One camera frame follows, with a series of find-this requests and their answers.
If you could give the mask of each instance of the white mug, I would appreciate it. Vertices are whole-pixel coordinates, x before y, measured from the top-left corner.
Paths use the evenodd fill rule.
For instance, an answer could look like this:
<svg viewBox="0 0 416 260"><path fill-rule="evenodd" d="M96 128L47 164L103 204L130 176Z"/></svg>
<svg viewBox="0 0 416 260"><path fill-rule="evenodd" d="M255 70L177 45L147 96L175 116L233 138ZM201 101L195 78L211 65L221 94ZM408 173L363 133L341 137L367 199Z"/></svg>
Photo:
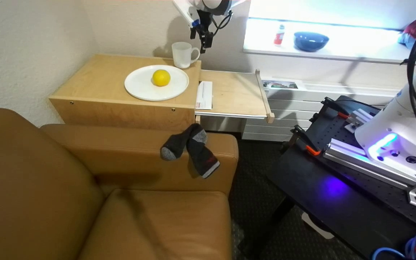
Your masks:
<svg viewBox="0 0 416 260"><path fill-rule="evenodd" d="M188 68L190 64L194 63L198 60L198 58L200 58L200 50L198 48L192 48L192 45L190 45L190 43L173 43L172 49L174 65L180 69ZM197 58L192 60L191 58L193 51L197 51L198 56Z"/></svg>

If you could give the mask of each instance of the armchair seat cushion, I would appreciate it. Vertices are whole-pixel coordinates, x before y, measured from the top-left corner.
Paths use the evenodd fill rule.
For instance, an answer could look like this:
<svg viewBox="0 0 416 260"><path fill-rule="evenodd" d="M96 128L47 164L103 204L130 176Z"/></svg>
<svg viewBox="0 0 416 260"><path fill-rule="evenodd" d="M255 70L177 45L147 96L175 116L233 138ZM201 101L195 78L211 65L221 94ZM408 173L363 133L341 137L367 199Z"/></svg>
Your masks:
<svg viewBox="0 0 416 260"><path fill-rule="evenodd" d="M219 191L113 191L81 260L229 260L228 199Z"/></svg>

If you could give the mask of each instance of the black sock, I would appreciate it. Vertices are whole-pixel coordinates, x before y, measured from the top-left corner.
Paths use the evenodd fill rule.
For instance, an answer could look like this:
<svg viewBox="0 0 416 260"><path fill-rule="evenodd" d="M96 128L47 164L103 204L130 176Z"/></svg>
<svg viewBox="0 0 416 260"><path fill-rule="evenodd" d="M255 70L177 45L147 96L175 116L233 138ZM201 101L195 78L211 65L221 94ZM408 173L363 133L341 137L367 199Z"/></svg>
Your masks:
<svg viewBox="0 0 416 260"><path fill-rule="evenodd" d="M203 179L208 178L220 165L215 155L205 146L207 139L205 130L200 126L192 130L187 141L188 154Z"/></svg>
<svg viewBox="0 0 416 260"><path fill-rule="evenodd" d="M171 135L160 149L161 158L165 161L173 161L177 158L180 158L184 148L187 145L187 141L191 136L193 136L192 133L199 133L201 130L203 130L203 128L199 124L193 123L186 130L184 130L184 132L177 135Z"/></svg>

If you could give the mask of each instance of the red bottle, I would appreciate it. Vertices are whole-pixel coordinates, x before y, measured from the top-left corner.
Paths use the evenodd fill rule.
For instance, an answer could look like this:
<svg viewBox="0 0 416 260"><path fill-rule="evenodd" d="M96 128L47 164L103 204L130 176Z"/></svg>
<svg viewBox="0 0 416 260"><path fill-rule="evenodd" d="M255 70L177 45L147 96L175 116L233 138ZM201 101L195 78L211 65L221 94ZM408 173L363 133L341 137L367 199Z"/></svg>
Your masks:
<svg viewBox="0 0 416 260"><path fill-rule="evenodd" d="M274 44L276 46L282 45L282 40L283 40L283 35L284 34L285 34L285 26L280 25L279 30L277 31L277 34L276 34L276 39L274 39Z"/></svg>

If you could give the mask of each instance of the paper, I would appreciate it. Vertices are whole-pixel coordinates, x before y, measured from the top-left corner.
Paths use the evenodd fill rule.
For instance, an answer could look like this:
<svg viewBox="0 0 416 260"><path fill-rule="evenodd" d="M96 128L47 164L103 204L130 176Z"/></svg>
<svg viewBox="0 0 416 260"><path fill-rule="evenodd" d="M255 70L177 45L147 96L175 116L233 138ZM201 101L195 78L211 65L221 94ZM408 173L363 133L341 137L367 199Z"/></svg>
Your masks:
<svg viewBox="0 0 416 260"><path fill-rule="evenodd" d="M200 82L197 90L195 109L213 109L213 82Z"/></svg>

